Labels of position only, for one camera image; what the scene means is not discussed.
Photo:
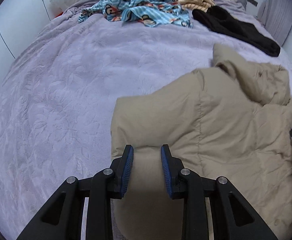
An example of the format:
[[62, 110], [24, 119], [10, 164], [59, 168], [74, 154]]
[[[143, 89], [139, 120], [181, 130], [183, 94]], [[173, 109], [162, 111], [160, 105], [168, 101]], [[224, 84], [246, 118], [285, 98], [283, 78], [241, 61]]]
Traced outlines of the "black folded garment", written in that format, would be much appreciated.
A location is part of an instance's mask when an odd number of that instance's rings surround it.
[[262, 35], [253, 24], [234, 18], [217, 5], [208, 8], [206, 12], [194, 9], [192, 15], [210, 31], [246, 42], [271, 57], [280, 54], [281, 48], [275, 41]]

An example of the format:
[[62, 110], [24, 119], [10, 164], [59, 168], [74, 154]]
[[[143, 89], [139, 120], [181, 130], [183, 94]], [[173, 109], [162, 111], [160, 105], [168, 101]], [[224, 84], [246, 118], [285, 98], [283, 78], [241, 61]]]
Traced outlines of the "blue monkey print garment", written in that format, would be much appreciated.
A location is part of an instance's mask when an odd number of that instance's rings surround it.
[[191, 28], [189, 12], [179, 5], [178, 0], [100, 0], [81, 11], [82, 23], [94, 14], [103, 14], [109, 22], [138, 21], [147, 27], [174, 24]]

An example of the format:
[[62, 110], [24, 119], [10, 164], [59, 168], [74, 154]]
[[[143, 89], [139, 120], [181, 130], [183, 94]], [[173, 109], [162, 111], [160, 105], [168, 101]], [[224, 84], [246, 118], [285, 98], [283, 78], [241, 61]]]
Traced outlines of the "beige puffer jacket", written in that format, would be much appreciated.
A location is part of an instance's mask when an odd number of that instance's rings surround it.
[[114, 202], [127, 239], [179, 239], [181, 200], [171, 200], [161, 146], [206, 178], [227, 177], [278, 239], [292, 236], [292, 95], [288, 71], [215, 44], [213, 65], [160, 90], [117, 100], [112, 158], [134, 149], [128, 190]]

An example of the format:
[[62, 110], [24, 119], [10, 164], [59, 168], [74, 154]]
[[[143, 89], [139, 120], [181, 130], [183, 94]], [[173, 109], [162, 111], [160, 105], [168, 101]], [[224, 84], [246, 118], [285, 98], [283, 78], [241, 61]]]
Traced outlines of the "grey curtain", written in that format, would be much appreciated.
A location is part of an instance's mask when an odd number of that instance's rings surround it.
[[257, 18], [282, 46], [292, 27], [292, 0], [265, 0], [260, 6]]

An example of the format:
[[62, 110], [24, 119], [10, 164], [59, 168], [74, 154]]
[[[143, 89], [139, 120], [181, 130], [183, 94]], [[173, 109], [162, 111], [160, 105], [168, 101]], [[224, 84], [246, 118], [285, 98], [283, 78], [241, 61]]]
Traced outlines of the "white wardrobe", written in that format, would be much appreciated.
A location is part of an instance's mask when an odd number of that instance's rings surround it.
[[0, 5], [0, 87], [14, 59], [49, 21], [43, 0], [3, 0]]

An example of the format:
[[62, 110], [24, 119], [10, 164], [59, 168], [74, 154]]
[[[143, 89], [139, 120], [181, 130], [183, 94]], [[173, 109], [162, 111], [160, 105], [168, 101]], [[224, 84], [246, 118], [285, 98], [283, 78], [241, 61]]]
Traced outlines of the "lavender plush bedspread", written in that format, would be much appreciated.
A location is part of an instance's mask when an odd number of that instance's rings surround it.
[[292, 64], [241, 40], [174, 24], [109, 22], [94, 14], [79, 23], [85, 0], [52, 20], [11, 65], [0, 89], [0, 231], [16, 239], [69, 176], [109, 167], [118, 99], [152, 94], [213, 65], [213, 47], [230, 47], [250, 62]]

